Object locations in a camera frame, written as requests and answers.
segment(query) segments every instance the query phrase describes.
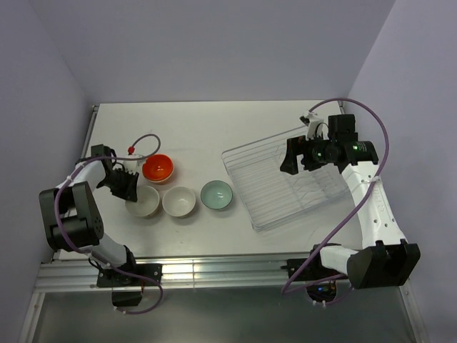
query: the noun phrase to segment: white table surface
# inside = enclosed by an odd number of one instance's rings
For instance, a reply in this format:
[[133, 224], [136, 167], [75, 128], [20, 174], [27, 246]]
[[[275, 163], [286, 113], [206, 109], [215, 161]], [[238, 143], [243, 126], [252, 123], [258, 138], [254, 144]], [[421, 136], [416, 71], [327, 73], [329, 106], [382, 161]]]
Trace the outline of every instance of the white table surface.
[[[298, 119], [317, 101], [233, 101], [150, 104], [102, 104], [96, 117], [90, 146], [105, 144], [118, 156], [142, 134], [161, 137], [160, 153], [175, 165], [172, 180], [154, 185], [161, 197], [167, 189], [181, 185], [192, 188], [197, 197], [193, 215], [170, 217], [162, 208], [150, 219], [131, 217], [124, 201], [107, 188], [94, 193], [104, 229], [136, 257], [192, 257], [226, 254], [308, 252], [318, 244], [354, 207], [350, 196], [317, 209], [303, 219], [269, 232], [256, 233], [238, 194], [223, 212], [207, 209], [200, 198], [203, 185], [220, 179], [233, 184], [221, 154], [242, 144], [263, 139], [301, 125]], [[326, 104], [318, 114], [340, 114], [337, 103]], [[145, 139], [136, 152], [148, 154], [156, 142]], [[140, 175], [139, 184], [150, 184]], [[353, 218], [332, 242], [352, 249], [361, 248], [361, 229]], [[63, 252], [60, 259], [81, 258]]]

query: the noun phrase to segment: dish rack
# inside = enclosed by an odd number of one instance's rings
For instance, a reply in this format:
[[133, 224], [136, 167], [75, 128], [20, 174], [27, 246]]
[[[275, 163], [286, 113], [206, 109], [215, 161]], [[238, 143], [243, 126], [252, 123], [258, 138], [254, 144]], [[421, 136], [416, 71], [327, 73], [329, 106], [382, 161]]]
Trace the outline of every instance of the dish rack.
[[[292, 216], [324, 206], [348, 192], [334, 165], [315, 171], [300, 170], [297, 175], [279, 170], [287, 139], [306, 132], [303, 126], [222, 153], [226, 171], [248, 210], [254, 230], [277, 227]], [[300, 169], [301, 157], [297, 158]]]

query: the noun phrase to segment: white robotic arm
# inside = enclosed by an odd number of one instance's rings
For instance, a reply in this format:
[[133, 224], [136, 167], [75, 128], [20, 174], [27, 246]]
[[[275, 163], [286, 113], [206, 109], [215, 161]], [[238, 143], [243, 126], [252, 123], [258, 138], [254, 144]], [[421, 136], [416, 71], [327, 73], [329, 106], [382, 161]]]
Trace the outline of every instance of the white robotic arm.
[[[160, 148], [160, 139], [156, 150]], [[134, 145], [129, 148], [133, 154]], [[53, 189], [39, 195], [44, 231], [49, 246], [68, 252], [79, 252], [89, 258], [89, 263], [100, 272], [97, 287], [139, 287], [155, 285], [160, 295], [157, 302], [148, 309], [132, 312], [123, 307], [137, 306], [143, 292], [113, 291], [111, 301], [124, 314], [146, 313], [154, 309], [163, 296], [160, 285], [160, 264], [137, 264], [128, 247], [116, 243], [104, 233], [104, 224], [92, 193], [100, 187], [108, 187], [120, 199], [137, 202], [136, 185], [139, 174], [129, 171], [123, 165], [115, 169], [116, 160], [138, 161], [146, 157], [118, 158], [113, 149], [103, 144], [91, 148], [91, 157], [76, 165], [67, 180]]]
[[[341, 173], [352, 194], [355, 204], [361, 202], [368, 191], [371, 182], [375, 182], [371, 196], [357, 212], [362, 229], [362, 248], [375, 247], [381, 241], [385, 245], [400, 244], [406, 240], [398, 227], [388, 204], [381, 178], [374, 175], [378, 166], [371, 161], [359, 162], [358, 165], [348, 165]], [[342, 246], [329, 246], [321, 250], [322, 266], [348, 274], [347, 261], [357, 251]]]
[[301, 117], [301, 121], [308, 126], [308, 133], [288, 139], [281, 171], [297, 174], [296, 157], [299, 155], [303, 155], [301, 163], [305, 170], [335, 164], [355, 205], [364, 200], [374, 183], [371, 194], [357, 212], [363, 249], [356, 251], [327, 244], [320, 250], [316, 261], [306, 265], [313, 263], [313, 268], [327, 268], [345, 274], [356, 289], [404, 284], [421, 254], [417, 244], [406, 241], [393, 217], [382, 181], [376, 176], [379, 165], [374, 146], [369, 141], [358, 140], [352, 114], [328, 118], [328, 139], [323, 139], [319, 131], [323, 121], [314, 113]]

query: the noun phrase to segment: white wall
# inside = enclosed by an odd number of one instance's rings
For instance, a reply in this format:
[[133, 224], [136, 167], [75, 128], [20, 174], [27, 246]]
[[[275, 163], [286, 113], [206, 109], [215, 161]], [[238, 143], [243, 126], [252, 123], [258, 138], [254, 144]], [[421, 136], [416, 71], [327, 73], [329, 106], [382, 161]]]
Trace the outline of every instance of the white wall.
[[[397, 0], [350, 97], [385, 121], [383, 179], [402, 230], [422, 257], [413, 288], [432, 342], [457, 342], [457, 3]], [[383, 143], [358, 109], [363, 138]]]
[[347, 95], [394, 0], [31, 0], [93, 102]]
[[50, 252], [38, 194], [73, 169], [90, 107], [30, 4], [0, 7], [0, 331], [16, 342]]

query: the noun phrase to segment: black mount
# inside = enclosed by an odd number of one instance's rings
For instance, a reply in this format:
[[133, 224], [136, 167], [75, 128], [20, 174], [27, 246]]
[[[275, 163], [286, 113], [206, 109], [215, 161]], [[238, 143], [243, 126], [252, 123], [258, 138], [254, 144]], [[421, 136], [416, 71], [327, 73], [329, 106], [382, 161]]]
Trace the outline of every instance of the black mount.
[[373, 144], [370, 141], [358, 141], [353, 114], [329, 116], [328, 139], [323, 139], [322, 135], [313, 139], [306, 139], [306, 136], [287, 139], [286, 158], [280, 170], [291, 175], [297, 174], [299, 155], [303, 155], [301, 164], [304, 170], [309, 171], [327, 163], [336, 165], [340, 173], [348, 164], [357, 165], [359, 161], [378, 163]]
[[349, 281], [355, 289], [402, 286], [420, 257], [419, 246], [405, 239], [396, 245], [377, 241], [375, 247], [367, 247], [349, 257]]
[[[333, 245], [340, 245], [340, 244], [333, 244], [333, 243], [328, 243], [326, 246], [333, 246]], [[311, 250], [311, 253], [317, 248], [317, 244], [314, 245], [313, 249]], [[296, 272], [298, 268], [306, 261], [307, 259], [288, 259], [287, 265], [282, 266], [282, 269], [287, 270], [288, 277], [291, 278], [292, 275]], [[323, 279], [326, 277], [333, 277], [335, 275], [340, 274], [338, 271], [334, 269], [329, 269], [325, 268], [322, 266], [321, 262], [321, 256], [317, 255], [311, 263], [300, 273], [300, 275], [297, 276], [297, 278], [294, 280], [295, 282], [297, 281], [314, 281], [314, 280], [319, 280]]]
[[[161, 264], [137, 264], [134, 255], [126, 248], [127, 262], [120, 266], [119, 269], [125, 272], [148, 277], [160, 283], [162, 278]], [[140, 280], [136, 277], [127, 277], [119, 274], [112, 269], [100, 269], [97, 278], [98, 288], [115, 288], [115, 287], [147, 287], [156, 286], [154, 283]], [[115, 307], [135, 307], [138, 306], [143, 298], [143, 292], [139, 291], [113, 291], [111, 293], [111, 302]]]

